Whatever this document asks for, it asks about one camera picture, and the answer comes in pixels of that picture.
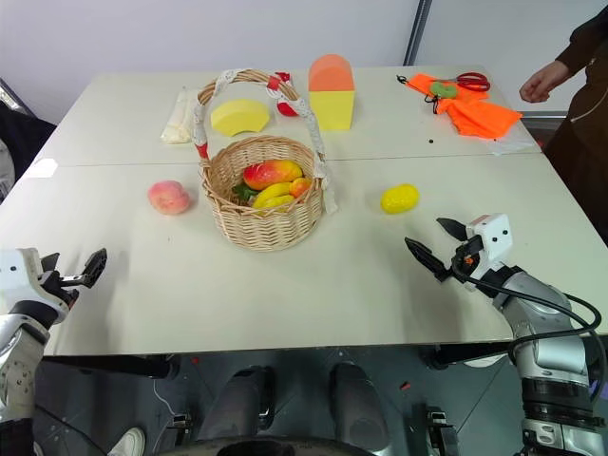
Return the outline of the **bystander's bare hand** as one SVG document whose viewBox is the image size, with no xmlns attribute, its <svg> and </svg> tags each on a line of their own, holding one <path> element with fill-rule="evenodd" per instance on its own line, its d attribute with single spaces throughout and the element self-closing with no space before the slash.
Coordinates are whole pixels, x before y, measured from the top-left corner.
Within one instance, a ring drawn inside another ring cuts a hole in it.
<svg viewBox="0 0 608 456">
<path fill-rule="evenodd" d="M 546 102 L 551 91 L 571 76 L 571 71 L 564 63 L 554 61 L 538 70 L 522 85 L 520 97 L 531 104 Z"/>
</svg>

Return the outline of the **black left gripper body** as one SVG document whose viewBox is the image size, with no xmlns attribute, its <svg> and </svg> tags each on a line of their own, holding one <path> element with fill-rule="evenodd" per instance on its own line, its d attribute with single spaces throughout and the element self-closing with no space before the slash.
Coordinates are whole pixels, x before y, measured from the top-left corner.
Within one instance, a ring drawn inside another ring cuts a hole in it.
<svg viewBox="0 0 608 456">
<path fill-rule="evenodd" d="M 80 293 L 77 290 L 69 290 L 63 285 L 62 278 L 57 271 L 43 272 L 39 281 L 47 293 L 60 298 L 69 309 L 73 307 L 79 297 Z"/>
</svg>

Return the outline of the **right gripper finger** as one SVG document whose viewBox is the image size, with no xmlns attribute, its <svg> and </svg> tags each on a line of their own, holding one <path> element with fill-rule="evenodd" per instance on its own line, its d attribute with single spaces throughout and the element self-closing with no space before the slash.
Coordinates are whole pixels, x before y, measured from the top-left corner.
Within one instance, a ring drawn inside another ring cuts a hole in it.
<svg viewBox="0 0 608 456">
<path fill-rule="evenodd" d="M 443 282 L 451 277 L 451 270 L 422 242 L 405 237 L 405 243 L 414 258 L 429 270 L 439 282 Z"/>
<path fill-rule="evenodd" d="M 436 221 L 453 238 L 465 242 L 468 240 L 466 226 L 452 218 L 437 218 Z"/>
</svg>

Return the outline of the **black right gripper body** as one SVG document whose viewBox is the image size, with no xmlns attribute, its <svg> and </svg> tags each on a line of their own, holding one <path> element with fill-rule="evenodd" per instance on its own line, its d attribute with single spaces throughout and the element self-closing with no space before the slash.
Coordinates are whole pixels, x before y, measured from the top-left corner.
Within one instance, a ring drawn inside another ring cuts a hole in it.
<svg viewBox="0 0 608 456">
<path fill-rule="evenodd" d="M 451 260 L 450 270 L 452 275 L 459 281 L 479 281 L 479 277 L 474 274 L 482 274 L 481 252 L 484 249 L 483 239 L 480 235 L 475 235 L 463 241 L 456 248 L 455 255 Z"/>
</svg>

